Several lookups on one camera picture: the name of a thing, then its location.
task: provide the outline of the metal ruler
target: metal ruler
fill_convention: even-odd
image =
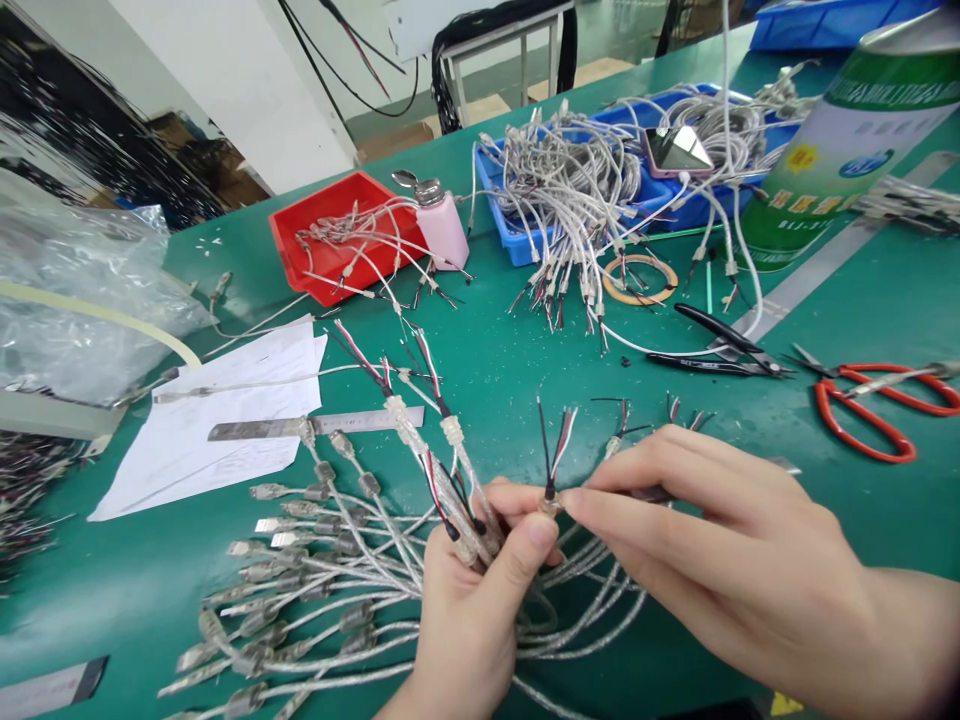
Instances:
[[[107,656],[0,688],[0,720],[25,720],[83,702],[97,689]]]
[[[960,162],[960,155],[957,153],[946,151],[930,153],[904,177],[904,180],[921,187],[929,187],[958,162]],[[807,258],[806,262],[763,298],[763,317],[757,329],[750,334],[751,342],[759,342],[764,335],[773,330],[777,323],[793,312],[797,305],[820,287],[824,280],[840,269],[857,250],[870,242],[886,226],[886,221],[859,217]],[[733,323],[733,329],[743,333],[750,326],[756,307],[754,305]],[[710,347],[716,348],[725,344],[717,338]],[[717,354],[725,360],[734,361],[742,353],[730,348]]]
[[[423,427],[423,405],[407,408],[407,419],[414,427]],[[342,415],[316,415],[307,420],[313,425],[317,435],[328,435],[334,430],[345,433],[374,432],[392,430],[393,420],[386,410],[370,410]],[[207,440],[265,440],[275,437],[299,437],[303,418],[285,418],[282,420],[256,420],[242,423],[220,423],[214,425]]]

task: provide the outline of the pink bottle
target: pink bottle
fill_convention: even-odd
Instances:
[[[436,178],[418,181],[411,172],[398,170],[393,173],[394,181],[403,187],[413,188],[413,195],[420,207],[417,209],[417,224],[427,241],[430,252],[436,259],[439,270],[462,270],[470,257],[467,236],[460,224],[457,205],[453,194],[444,192]]]

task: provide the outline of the blue plastic bin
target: blue plastic bin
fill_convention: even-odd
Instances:
[[[934,10],[943,0],[786,0],[757,13],[751,50],[852,48],[871,30]]]
[[[700,92],[709,94],[716,94],[720,91],[720,88],[718,88],[716,85],[701,84],[697,85],[696,87]],[[686,93],[673,91],[661,93],[660,95],[654,96],[651,99],[660,107],[668,108],[678,100],[685,97],[688,97]],[[731,101],[737,102],[736,94],[731,94]],[[645,103],[637,103],[632,107],[637,117],[637,123],[641,127],[655,127],[659,124],[660,113],[651,108],[649,105]],[[631,114],[630,110],[628,110],[626,107],[616,107],[597,113],[596,115],[592,115],[591,119],[611,125],[616,125],[619,123],[633,125],[633,117],[633,114]],[[788,127],[771,128],[768,130],[767,151],[770,152],[771,150],[775,150],[781,145],[789,142],[793,138],[794,134],[796,134],[797,127],[798,126],[794,125]],[[504,140],[498,140],[496,145],[498,148],[503,148]],[[503,189],[503,172],[501,171],[500,166],[490,160],[483,150],[479,148],[477,149],[475,162],[477,166],[477,175],[485,189]],[[746,178],[744,182],[750,184],[759,184],[764,180],[765,177],[766,173],[758,173],[757,175],[752,175],[749,178]],[[675,180],[658,180],[653,178],[647,171],[646,159],[641,158],[640,191],[637,194],[637,197],[634,198],[634,202],[631,203],[633,207],[638,209],[639,213],[637,215],[637,219],[628,219],[627,222],[637,223],[643,218],[644,215],[659,210],[663,207],[664,203],[668,202],[680,192],[680,187],[680,183]],[[726,186],[720,186],[714,190],[714,194],[717,200],[723,206],[723,209],[727,212],[727,214],[730,214],[733,211],[733,190]],[[500,244],[510,255],[510,262],[513,263],[514,267],[523,267],[524,265],[531,264],[533,262],[533,256],[530,252],[530,240],[527,237],[527,233],[524,230],[523,225],[521,223],[514,225],[512,222],[508,222],[501,212],[496,198],[489,197],[488,199],[490,202],[490,210],[493,213],[494,222],[497,225],[497,230],[500,232]],[[746,205],[749,199],[749,192],[740,193],[741,209]],[[655,222],[653,223],[652,227],[648,227],[646,230],[652,232],[668,232],[700,227],[707,224],[709,214],[709,203],[702,195],[698,195],[684,203],[684,205],[678,208],[676,212],[662,215],[661,217],[664,218],[664,222]],[[543,234],[533,221],[531,221],[529,218],[527,218],[527,220],[531,230],[531,237],[533,238],[533,243],[537,248],[537,252],[542,253]],[[553,228],[548,227],[546,230],[547,237],[552,239]]]
[[[497,140],[496,146],[502,150],[504,143],[505,139],[501,138]],[[487,154],[479,148],[477,149],[475,162],[477,165],[477,175],[483,187],[487,190],[502,190],[503,170],[501,170],[500,166],[493,162]],[[638,210],[637,218],[625,218],[625,224],[640,222],[645,215],[659,210],[663,207],[664,203],[668,202],[670,198],[676,194],[677,190],[668,187],[666,182],[650,177],[646,167],[641,163],[640,190],[634,198],[634,201],[630,203],[630,206]],[[497,230],[500,232],[500,244],[510,255],[510,262],[513,263],[514,267],[530,265],[533,262],[533,253],[530,251],[531,239],[537,248],[537,252],[543,253],[543,233],[540,231],[539,226],[534,220],[527,217],[527,224],[530,226],[530,236],[528,237],[523,224],[519,220],[515,222],[507,220],[500,210],[500,206],[497,204],[497,198],[488,196],[488,199],[490,201],[490,211],[493,213],[493,220],[497,225]],[[552,240],[553,227],[548,226],[546,231],[547,238]]]

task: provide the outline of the spray can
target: spray can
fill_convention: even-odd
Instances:
[[[958,3],[864,35],[743,213],[757,269],[789,266],[958,106]]]

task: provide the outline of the red-handled scissors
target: red-handled scissors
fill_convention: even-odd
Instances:
[[[844,377],[853,380],[856,383],[867,383],[874,378],[865,375],[865,372],[884,372],[884,373],[902,373],[908,372],[910,368],[903,365],[892,365],[887,363],[855,363],[851,365],[839,365],[835,368],[825,367],[813,355],[808,353],[802,347],[794,343],[793,347],[802,357],[790,357],[796,363],[803,365],[809,370],[823,376],[816,385],[814,385],[814,394],[817,398],[817,408],[820,410],[820,416],[830,431],[848,445],[856,448],[865,455],[876,460],[883,460],[889,463],[908,463],[917,459],[917,448],[902,432],[888,423],[882,417],[861,405],[855,399],[847,397],[847,393],[841,390],[833,382],[835,378]],[[932,375],[918,375],[915,378],[923,384],[930,387],[940,397],[946,401],[946,405],[936,405],[926,402],[920,398],[909,395],[893,387],[884,387],[877,392],[885,395],[891,400],[896,400],[903,405],[937,417],[949,417],[951,415],[960,415],[960,393],[947,385],[942,380]],[[883,433],[897,450],[897,454],[891,454],[872,448],[866,443],[858,440],[841,427],[840,423],[833,415],[830,407],[831,400],[836,400],[853,412],[873,425],[877,430]]]

